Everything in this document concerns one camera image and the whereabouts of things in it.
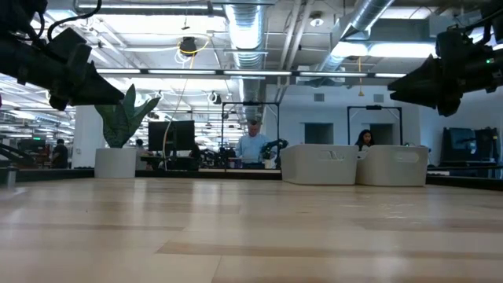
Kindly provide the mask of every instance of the white storage bin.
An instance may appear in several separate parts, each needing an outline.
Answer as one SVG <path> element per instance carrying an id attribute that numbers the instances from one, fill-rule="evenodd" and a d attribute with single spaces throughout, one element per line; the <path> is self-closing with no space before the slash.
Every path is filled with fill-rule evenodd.
<path id="1" fill-rule="evenodd" d="M 356 183 L 370 186 L 424 186 L 428 148 L 374 145 L 358 155 Z"/>
<path id="2" fill-rule="evenodd" d="M 356 145 L 294 145 L 281 150 L 283 181 L 299 185 L 354 185 Z"/>

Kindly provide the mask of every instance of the doorway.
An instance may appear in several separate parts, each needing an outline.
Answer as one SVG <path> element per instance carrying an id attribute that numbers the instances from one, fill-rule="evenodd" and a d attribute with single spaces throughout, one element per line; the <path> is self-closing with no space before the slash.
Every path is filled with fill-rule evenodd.
<path id="1" fill-rule="evenodd" d="M 393 124 L 370 124 L 376 145 L 393 145 Z"/>
<path id="2" fill-rule="evenodd" d="M 333 123 L 305 123 L 304 143 L 333 145 Z"/>

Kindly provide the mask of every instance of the white wall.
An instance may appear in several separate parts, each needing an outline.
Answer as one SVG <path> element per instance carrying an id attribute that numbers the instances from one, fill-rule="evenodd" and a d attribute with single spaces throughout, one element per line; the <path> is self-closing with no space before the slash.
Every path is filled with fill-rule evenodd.
<path id="1" fill-rule="evenodd" d="M 358 96 L 359 88 L 353 87 L 321 87 L 313 89 L 308 86 L 291 86 L 285 95 L 280 109 L 280 138 L 288 140 L 290 145 L 298 145 L 304 142 L 305 123 L 333 123 L 334 143 L 336 145 L 347 144 L 347 106 L 351 105 L 375 105 L 374 94 L 384 94 L 382 106 L 402 107 L 403 142 L 420 144 L 420 120 L 419 108 L 416 105 L 408 105 L 389 98 L 389 91 L 385 86 L 364 86 L 364 97 Z M 267 87 L 268 97 L 276 94 L 275 86 Z M 325 102 L 314 102 L 313 94 L 325 94 Z M 394 142 L 399 144 L 399 123 L 395 116 L 398 111 L 388 110 L 367 111 L 364 109 L 351 110 L 351 144 L 356 142 L 360 131 L 369 128 L 371 123 L 390 123 L 394 126 Z M 267 110 L 263 118 L 262 133 L 270 139 L 276 138 L 276 120 L 274 115 Z"/>
<path id="2" fill-rule="evenodd" d="M 503 127 L 503 88 L 496 93 L 477 91 L 465 94 L 461 106 L 451 117 L 439 116 L 436 110 L 423 106 L 391 101 L 385 86 L 365 86 L 364 97 L 358 96 L 358 88 L 322 87 L 312 89 L 307 86 L 292 86 L 288 89 L 280 109 L 280 138 L 290 145 L 303 143 L 304 123 L 333 123 L 334 143 L 347 144 L 348 105 L 374 105 L 374 94 L 384 94 L 383 106 L 402 107 L 403 142 L 426 145 L 431 149 L 431 161 L 437 164 L 440 158 L 442 130 L 444 127 L 484 128 Z M 268 86 L 268 97 L 275 94 L 275 87 Z M 324 93 L 325 102 L 314 102 L 314 93 Z M 276 124 L 272 115 L 264 117 L 264 134 L 276 137 Z M 398 120 L 387 111 L 361 110 L 351 120 L 351 143 L 355 143 L 361 130 L 370 123 L 393 123 L 395 142 L 398 140 Z"/>
<path id="3" fill-rule="evenodd" d="M 371 123 L 389 123 L 395 126 L 395 143 L 399 143 L 398 120 L 387 110 L 368 111 L 352 109 L 351 144 L 354 144 L 360 132 L 369 128 Z M 274 116 L 265 114 L 263 133 L 271 139 L 276 137 L 276 121 Z M 286 139 L 290 145 L 304 143 L 305 123 L 332 123 L 333 141 L 336 145 L 347 144 L 347 109 L 346 108 L 293 108 L 280 109 L 280 138 Z"/>
<path id="4" fill-rule="evenodd" d="M 96 149 L 105 147 L 103 120 L 94 106 L 77 106 L 72 168 L 94 167 Z"/>

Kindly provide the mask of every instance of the white planter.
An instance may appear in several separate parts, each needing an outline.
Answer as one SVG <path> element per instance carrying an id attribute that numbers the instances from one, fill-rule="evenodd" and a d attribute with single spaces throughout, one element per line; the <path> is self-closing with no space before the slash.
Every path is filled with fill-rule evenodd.
<path id="1" fill-rule="evenodd" d="M 134 178 L 136 149 L 96 149 L 95 178 Z"/>

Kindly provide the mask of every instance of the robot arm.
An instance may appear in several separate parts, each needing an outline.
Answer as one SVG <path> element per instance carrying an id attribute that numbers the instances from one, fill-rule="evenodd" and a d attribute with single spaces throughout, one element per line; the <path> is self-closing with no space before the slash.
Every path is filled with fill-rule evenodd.
<path id="1" fill-rule="evenodd" d="M 0 1 L 0 73 L 16 78 L 19 84 L 32 83 L 50 90 L 50 105 L 58 110 L 67 104 L 117 104 L 124 95 L 98 75 L 92 62 L 87 63 L 92 49 L 85 39 L 67 28 L 46 44 L 41 34 L 35 33 L 30 22 L 38 13 L 43 23 L 46 6 L 46 0 Z"/>
<path id="2" fill-rule="evenodd" d="M 463 94 L 476 90 L 494 92 L 503 85 L 503 50 L 486 44 L 491 28 L 497 43 L 503 43 L 503 2 L 492 0 L 481 9 L 483 18 L 464 28 L 451 28 L 437 35 L 436 53 L 421 67 L 388 85 L 391 99 L 437 108 L 439 115 L 457 112 Z M 473 42 L 468 33 L 484 27 L 480 42 Z"/>
<path id="3" fill-rule="evenodd" d="M 288 141 L 280 138 L 277 139 L 276 141 L 271 141 L 266 143 L 262 149 L 260 150 L 260 155 L 264 160 L 271 160 L 273 159 L 273 148 L 277 147 L 278 152 L 288 146 Z"/>

